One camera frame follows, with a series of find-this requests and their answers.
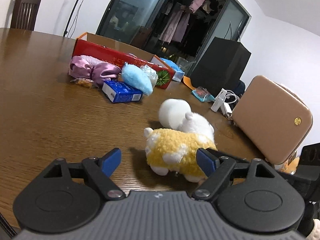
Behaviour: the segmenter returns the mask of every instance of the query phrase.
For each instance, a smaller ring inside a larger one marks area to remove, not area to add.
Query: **white ball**
[[[185,100],[167,99],[160,106],[159,122],[164,128],[177,130],[188,112],[191,107]]]

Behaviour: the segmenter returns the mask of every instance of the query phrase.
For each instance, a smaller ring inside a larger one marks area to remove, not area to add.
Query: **barcode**
[[[140,97],[141,97],[140,94],[134,94],[133,97],[132,97],[132,101],[139,101]]]

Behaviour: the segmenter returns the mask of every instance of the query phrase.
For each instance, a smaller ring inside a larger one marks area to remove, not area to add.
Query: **black stand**
[[[67,23],[67,26],[66,26],[66,28],[65,28],[65,30],[64,30],[64,33],[63,33],[63,37],[65,37],[65,36],[67,35],[67,33],[68,33],[67,29],[68,29],[69,23],[70,23],[70,21],[71,21],[73,12],[74,12],[75,9],[76,9],[76,6],[77,6],[78,1],[79,1],[79,0],[76,0],[75,5],[73,6],[73,9],[72,9],[72,11],[71,11],[71,14],[70,14],[70,17],[69,17],[69,20],[68,20],[68,23]]]

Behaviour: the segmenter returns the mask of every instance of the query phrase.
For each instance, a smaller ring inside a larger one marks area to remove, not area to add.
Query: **pink satin scrunchie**
[[[88,78],[103,85],[105,80],[117,78],[121,69],[108,62],[90,56],[73,56],[70,62],[69,75],[74,78]]]

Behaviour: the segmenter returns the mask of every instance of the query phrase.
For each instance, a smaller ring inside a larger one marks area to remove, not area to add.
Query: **open cardboard box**
[[[120,68],[126,62],[138,67],[148,65],[157,71],[157,86],[164,89],[168,87],[175,74],[167,63],[154,54],[92,33],[84,33],[77,38],[72,56],[81,55],[92,56]]]

